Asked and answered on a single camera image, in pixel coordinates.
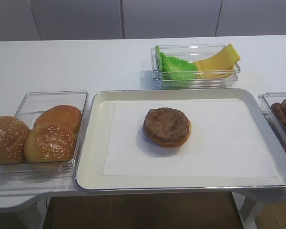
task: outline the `white table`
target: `white table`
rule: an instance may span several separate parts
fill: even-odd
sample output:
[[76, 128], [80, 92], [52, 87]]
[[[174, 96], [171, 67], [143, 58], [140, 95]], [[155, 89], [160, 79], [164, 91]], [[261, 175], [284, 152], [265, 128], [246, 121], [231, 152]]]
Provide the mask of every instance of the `white table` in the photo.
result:
[[[153, 89], [152, 47], [208, 43], [232, 43], [239, 52], [241, 73], [234, 87], [247, 89], [257, 100], [262, 93], [286, 92], [286, 35], [0, 42], [0, 116], [14, 115], [27, 92], [87, 90], [91, 104], [99, 91]], [[29, 186], [34, 190], [23, 191]], [[263, 203], [286, 200], [286, 190], [242, 194]], [[21, 210], [46, 197], [80, 195], [88, 194], [77, 190], [71, 178], [0, 181], [0, 212]], [[261, 205], [247, 205], [242, 211], [249, 223]]]

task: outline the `wooden floor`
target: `wooden floor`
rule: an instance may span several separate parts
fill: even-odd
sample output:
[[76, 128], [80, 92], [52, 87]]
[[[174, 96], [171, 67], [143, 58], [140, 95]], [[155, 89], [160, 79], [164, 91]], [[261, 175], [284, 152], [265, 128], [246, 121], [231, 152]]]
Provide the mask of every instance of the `wooden floor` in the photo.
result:
[[[52, 198], [44, 229], [242, 229], [230, 193]], [[286, 229], [286, 204], [267, 205], [258, 229]], [[0, 229], [25, 229], [15, 213]]]

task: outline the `plastic cheese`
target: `plastic cheese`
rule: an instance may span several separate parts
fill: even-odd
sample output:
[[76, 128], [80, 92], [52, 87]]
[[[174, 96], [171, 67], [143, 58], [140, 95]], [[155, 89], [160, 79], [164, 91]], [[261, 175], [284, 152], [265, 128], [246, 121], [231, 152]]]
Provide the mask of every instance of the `plastic cheese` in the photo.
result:
[[[216, 55], [205, 59], [194, 62], [199, 71], [216, 71], [216, 70], [232, 70], [234, 65], [240, 60], [240, 56], [231, 44], [225, 46]], [[211, 78], [225, 78], [228, 77], [230, 73], [213, 74], [204, 73], [199, 74], [201, 79], [211, 79]]]

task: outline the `metal tray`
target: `metal tray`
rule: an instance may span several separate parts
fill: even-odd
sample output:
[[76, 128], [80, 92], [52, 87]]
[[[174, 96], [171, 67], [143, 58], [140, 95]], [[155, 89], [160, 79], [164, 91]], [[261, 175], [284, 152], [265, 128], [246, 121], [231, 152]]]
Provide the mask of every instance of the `metal tray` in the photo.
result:
[[[148, 110], [164, 106], [182, 110], [192, 123], [191, 137], [177, 150], [142, 135]], [[75, 179], [87, 191], [286, 187], [286, 154], [246, 90], [101, 92], [93, 99]]]

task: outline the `clear plastic container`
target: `clear plastic container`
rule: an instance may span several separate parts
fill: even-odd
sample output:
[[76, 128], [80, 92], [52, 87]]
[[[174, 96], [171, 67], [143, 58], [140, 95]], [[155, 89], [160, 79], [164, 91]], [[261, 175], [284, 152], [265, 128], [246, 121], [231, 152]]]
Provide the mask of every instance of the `clear plastic container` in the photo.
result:
[[[205, 44], [205, 45], [169, 45], [159, 46], [160, 51], [167, 56], [177, 57], [189, 62], [204, 60], [214, 56], [225, 47], [224, 44]], [[159, 89], [188, 89], [188, 88], [225, 88], [231, 87], [238, 80], [240, 67], [234, 65], [232, 70], [216, 71], [183, 71], [183, 72], [161, 72], [159, 68], [159, 59], [156, 55], [155, 48], [151, 49], [153, 81]], [[182, 77], [184, 74], [192, 74], [193, 77], [200, 74], [212, 74], [214, 79], [189, 79], [189, 80], [168, 80], [168, 74], [174, 74]], [[219, 78], [219, 74], [225, 75], [226, 78]]]
[[286, 152], [286, 128], [275, 117], [271, 110], [272, 104], [281, 103], [286, 99], [286, 93], [266, 93], [259, 95], [259, 99], [261, 100], [260, 108], [264, 116]]
[[12, 174], [13, 177], [20, 176], [23, 178], [26, 175], [29, 177], [35, 175], [36, 177], [56, 177], [61, 176], [62, 173], [67, 176], [73, 174], [82, 150], [90, 113], [86, 91], [27, 93], [14, 117], [32, 129], [36, 119], [43, 112], [64, 104], [75, 106], [82, 112], [82, 121], [73, 158], [70, 161], [62, 162], [0, 165], [0, 176]]

